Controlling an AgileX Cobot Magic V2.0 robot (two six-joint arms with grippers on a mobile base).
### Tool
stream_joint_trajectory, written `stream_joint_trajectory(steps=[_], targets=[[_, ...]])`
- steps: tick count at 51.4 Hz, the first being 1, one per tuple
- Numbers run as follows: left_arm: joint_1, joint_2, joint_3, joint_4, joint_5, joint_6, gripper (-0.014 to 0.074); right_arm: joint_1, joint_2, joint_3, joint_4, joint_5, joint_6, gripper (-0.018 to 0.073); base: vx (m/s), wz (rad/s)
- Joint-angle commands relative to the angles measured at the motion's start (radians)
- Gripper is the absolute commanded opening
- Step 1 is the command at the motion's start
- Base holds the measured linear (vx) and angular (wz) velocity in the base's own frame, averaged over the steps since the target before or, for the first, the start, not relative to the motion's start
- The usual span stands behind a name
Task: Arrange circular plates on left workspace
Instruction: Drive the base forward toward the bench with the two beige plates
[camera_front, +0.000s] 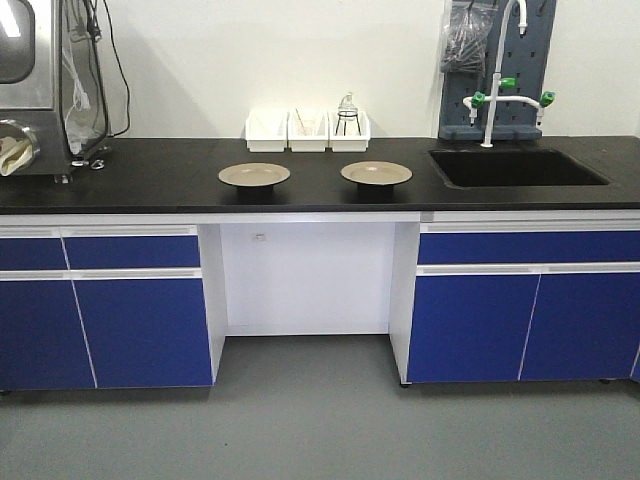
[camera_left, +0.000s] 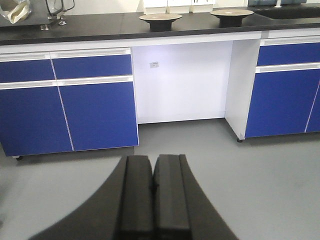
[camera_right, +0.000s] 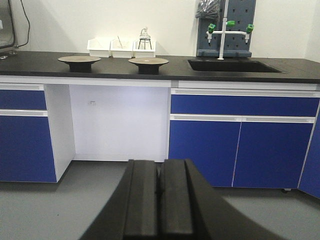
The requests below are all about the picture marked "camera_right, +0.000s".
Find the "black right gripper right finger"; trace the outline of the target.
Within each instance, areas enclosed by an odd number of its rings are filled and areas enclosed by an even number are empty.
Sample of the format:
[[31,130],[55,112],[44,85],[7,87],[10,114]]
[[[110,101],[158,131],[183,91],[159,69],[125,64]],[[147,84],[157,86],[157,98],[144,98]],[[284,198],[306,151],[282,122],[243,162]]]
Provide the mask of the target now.
[[224,200],[190,159],[165,160],[159,180],[162,240],[282,239]]

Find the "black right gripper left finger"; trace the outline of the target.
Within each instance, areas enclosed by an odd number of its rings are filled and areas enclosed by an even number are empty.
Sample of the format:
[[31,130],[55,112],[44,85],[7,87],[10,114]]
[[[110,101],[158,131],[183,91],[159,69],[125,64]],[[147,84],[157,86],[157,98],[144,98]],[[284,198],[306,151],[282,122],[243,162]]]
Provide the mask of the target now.
[[156,163],[129,160],[115,191],[82,240],[155,240],[158,236]]

